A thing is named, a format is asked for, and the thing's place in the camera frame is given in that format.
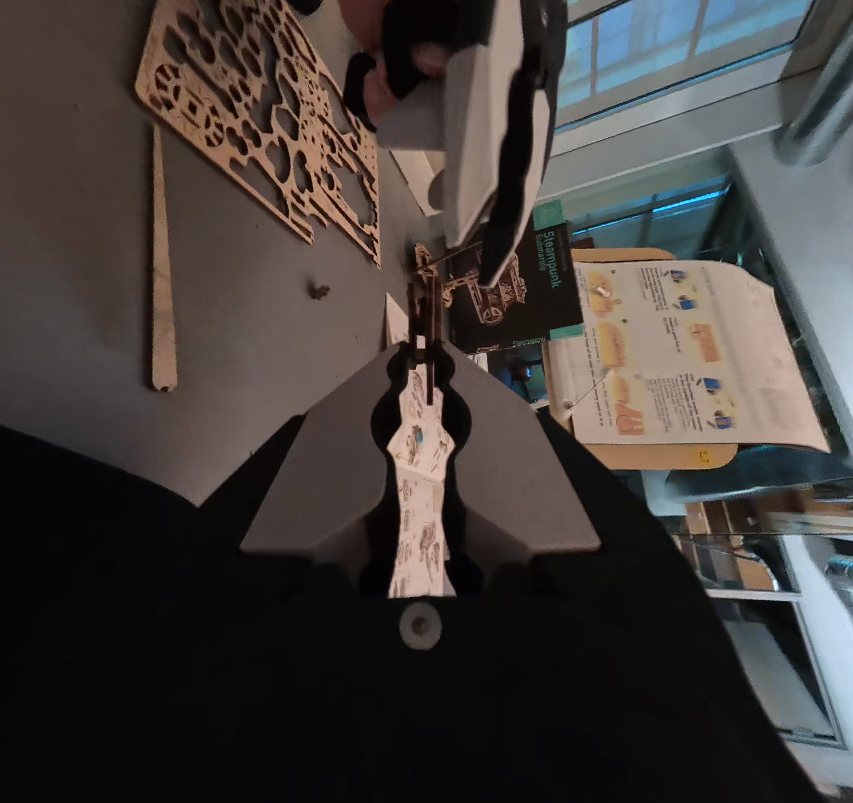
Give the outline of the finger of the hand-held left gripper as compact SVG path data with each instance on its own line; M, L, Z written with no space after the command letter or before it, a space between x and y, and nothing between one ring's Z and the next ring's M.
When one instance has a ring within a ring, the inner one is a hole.
M510 86L495 200L481 229L478 285L482 288L496 285L530 218L549 158L551 103L547 90L538 88L530 77L518 76Z
M453 246L485 225L515 249L534 146L534 0L454 0L443 86L445 222Z

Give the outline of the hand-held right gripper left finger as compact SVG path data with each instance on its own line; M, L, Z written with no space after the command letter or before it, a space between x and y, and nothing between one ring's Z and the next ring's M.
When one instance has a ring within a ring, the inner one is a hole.
M307 411L242 553L336 566L363 595L390 595L401 518L388 448L410 352L407 342L389 347Z

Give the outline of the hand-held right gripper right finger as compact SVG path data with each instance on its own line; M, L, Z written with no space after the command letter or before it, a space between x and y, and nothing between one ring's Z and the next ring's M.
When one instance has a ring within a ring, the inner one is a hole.
M480 595L501 567L599 553L600 535L528 403L448 342L438 386L454 440L442 514L445 592Z

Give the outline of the small wooden gear assembly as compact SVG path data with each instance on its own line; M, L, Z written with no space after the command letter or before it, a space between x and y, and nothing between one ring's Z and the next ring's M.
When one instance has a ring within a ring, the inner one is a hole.
M425 368L426 404L433 405L435 363L442 342L442 296L438 276L426 276L407 287L409 340L408 367Z

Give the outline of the partly built wooden model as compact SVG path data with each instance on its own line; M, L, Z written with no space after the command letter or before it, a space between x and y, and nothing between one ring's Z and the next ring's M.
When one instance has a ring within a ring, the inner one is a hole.
M441 257L433 258L424 243L415 243L415 272L424 281L431 277L436 277L440 281L442 279L442 272L448 269L454 258L461 256L464 252L465 248L457 248L443 254Z

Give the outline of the black model kit box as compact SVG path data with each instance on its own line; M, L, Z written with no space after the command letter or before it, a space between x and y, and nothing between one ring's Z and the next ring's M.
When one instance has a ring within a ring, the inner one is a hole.
M479 283L480 242L451 256L442 284L450 341L464 353L508 350L582 332L570 228L560 201L534 207L496 284Z

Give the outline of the open instruction booklet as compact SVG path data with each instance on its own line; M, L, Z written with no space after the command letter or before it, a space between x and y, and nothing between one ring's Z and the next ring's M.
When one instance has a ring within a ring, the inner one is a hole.
M454 441L442 424L443 395L428 400L426 364L407 369L399 394L401 424L387 452L399 497L399 534L388 595L455 595L447 576L450 547L442 522L445 482Z

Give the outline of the laser-cut wooden sheet with gear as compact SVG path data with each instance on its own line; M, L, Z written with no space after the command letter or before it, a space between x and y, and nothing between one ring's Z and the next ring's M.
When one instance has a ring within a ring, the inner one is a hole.
M295 236L381 266L376 142L286 0L156 0L135 91Z

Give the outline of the large printed poster sheet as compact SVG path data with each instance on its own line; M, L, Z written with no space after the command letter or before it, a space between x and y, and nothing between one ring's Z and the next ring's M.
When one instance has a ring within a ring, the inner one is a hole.
M830 452L772 286L714 261L577 257L581 333L542 358L549 411L584 446Z

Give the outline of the thin wooden stick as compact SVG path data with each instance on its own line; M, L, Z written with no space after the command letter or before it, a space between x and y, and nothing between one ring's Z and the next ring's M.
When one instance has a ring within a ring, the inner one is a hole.
M171 276L169 227L165 189L163 136L152 131L152 278L151 387L171 393L177 388L176 321Z

